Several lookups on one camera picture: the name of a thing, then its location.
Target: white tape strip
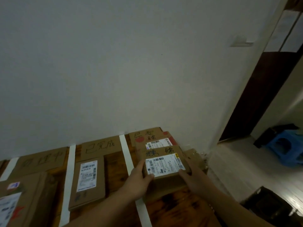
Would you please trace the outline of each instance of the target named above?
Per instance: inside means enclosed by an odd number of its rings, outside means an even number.
[[[1,175],[0,182],[6,181],[9,178],[9,176],[11,175],[11,172],[13,171],[13,169],[16,166],[18,159],[19,159],[19,157],[16,157],[16,158],[12,158],[9,161],[6,169],[4,170],[3,174]]]
[[[125,163],[126,163],[126,167],[127,167],[127,172],[128,172],[128,175],[130,175],[131,170],[134,168],[134,164],[132,163],[131,154],[129,153],[129,149],[127,146],[125,136],[120,135],[119,137],[120,137],[122,151],[123,151],[123,155],[124,155],[124,159],[125,159]],[[136,201],[136,207],[137,207],[137,211],[138,211],[138,215],[139,215],[142,227],[152,227],[151,220],[149,218],[149,214],[146,209],[146,205],[143,202],[142,198]]]
[[[66,176],[64,183],[63,204],[62,204],[59,227],[62,227],[63,225],[69,223],[70,212],[68,210],[68,205],[69,205],[69,199],[71,197],[71,185],[73,183],[73,177],[74,177],[75,155],[76,155],[76,145],[72,145],[69,147],[67,169],[66,169]]]

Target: tiled floor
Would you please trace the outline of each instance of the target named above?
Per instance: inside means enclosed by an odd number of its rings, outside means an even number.
[[[210,169],[228,192],[241,201],[260,186],[272,190],[303,214],[303,166],[288,168],[252,137],[226,142],[212,149]]]

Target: wooden board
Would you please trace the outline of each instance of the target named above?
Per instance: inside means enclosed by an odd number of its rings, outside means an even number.
[[[135,156],[135,148],[131,146],[128,135],[125,136],[131,153],[134,166],[138,161]],[[58,187],[49,216],[49,227],[58,227],[60,222],[61,208],[63,202],[63,191],[67,167],[68,153],[62,167],[51,169],[48,172],[58,180]],[[81,145],[76,146],[75,161],[81,159]],[[123,186],[128,177],[123,152],[116,152],[104,156],[106,197],[111,196]],[[99,202],[91,203],[83,208],[73,211],[70,220],[89,212]],[[153,202],[146,204],[149,217],[153,226],[220,226],[209,205],[199,197],[192,194],[188,188],[163,196]],[[119,216],[113,226],[141,226],[135,203],[131,203]]]

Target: barcode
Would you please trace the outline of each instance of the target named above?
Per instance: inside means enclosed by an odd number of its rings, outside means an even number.
[[[89,167],[94,167],[95,164],[92,164],[92,165],[87,165],[87,166],[83,166],[82,169],[86,169],[86,168],[89,168]]]
[[[154,162],[155,161],[159,161],[159,160],[163,160],[164,158],[158,158],[158,159],[154,159]]]

